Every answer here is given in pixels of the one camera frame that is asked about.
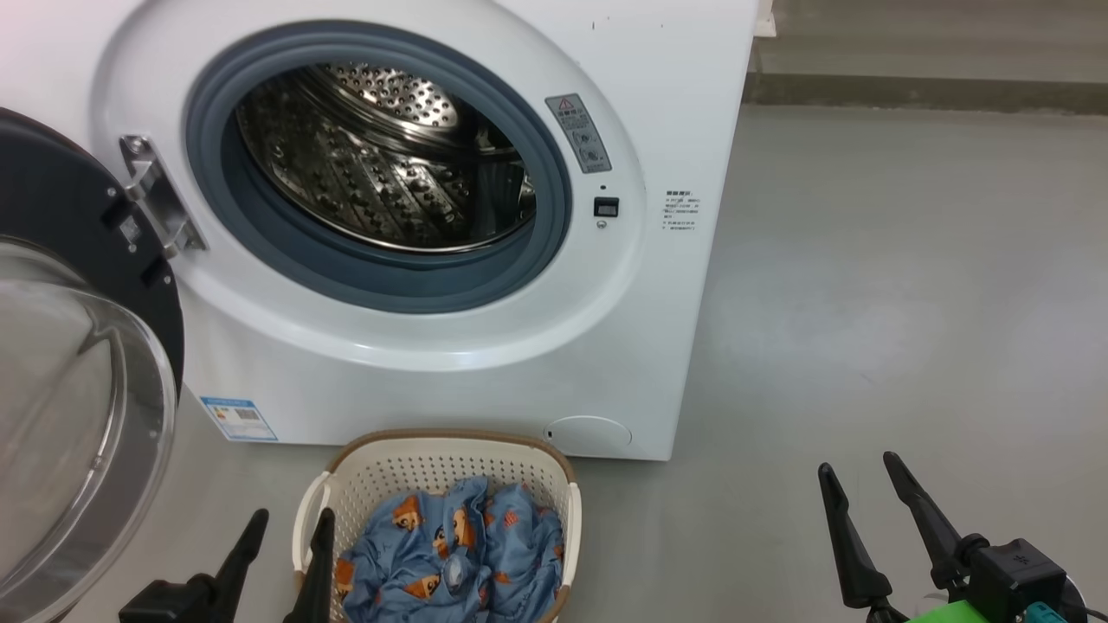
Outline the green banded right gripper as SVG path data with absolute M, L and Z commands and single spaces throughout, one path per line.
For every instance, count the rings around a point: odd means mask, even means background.
M 906 505 L 917 525 L 919 537 L 931 561 L 931 582 L 938 590 L 946 591 L 948 598 L 966 598 L 972 576 L 970 563 L 973 556 L 987 548 L 987 540 L 976 533 L 961 537 L 897 453 L 894 451 L 883 453 L 883 464 L 897 492 L 899 501 Z M 844 606 L 852 610 L 869 610 L 869 622 L 987 622 L 970 601 L 957 601 L 934 607 L 917 617 L 909 617 L 897 607 L 892 607 L 889 603 L 889 596 L 892 594 L 891 584 L 874 566 L 866 547 L 856 532 L 854 521 L 848 515 L 847 492 L 834 468 L 831 464 L 820 464 L 818 481 Z

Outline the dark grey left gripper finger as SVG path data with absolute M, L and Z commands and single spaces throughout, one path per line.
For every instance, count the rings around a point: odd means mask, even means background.
M 284 617 L 285 623 L 330 622 L 334 544 L 335 513 L 332 509 L 324 508 L 310 540 L 312 560 L 307 568 L 293 611 Z
M 214 579 L 214 600 L 211 602 L 211 622 L 233 622 L 237 615 L 242 590 L 249 568 L 261 552 L 261 542 L 266 535 L 269 511 L 258 509 L 250 517 L 246 528 L 238 537 L 229 555 L 219 568 Z

